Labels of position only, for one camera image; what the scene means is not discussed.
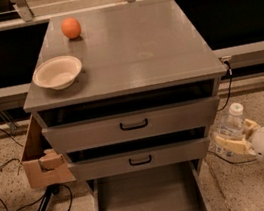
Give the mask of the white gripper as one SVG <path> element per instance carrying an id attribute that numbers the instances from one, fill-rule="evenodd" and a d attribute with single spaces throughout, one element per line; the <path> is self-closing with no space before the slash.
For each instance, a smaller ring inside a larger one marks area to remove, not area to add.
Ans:
<path id="1" fill-rule="evenodd" d="M 264 163 L 264 127 L 253 120 L 245 119 L 242 128 L 243 134 L 233 137 L 216 133 L 216 152 L 225 157 L 234 154 L 253 155 Z"/>

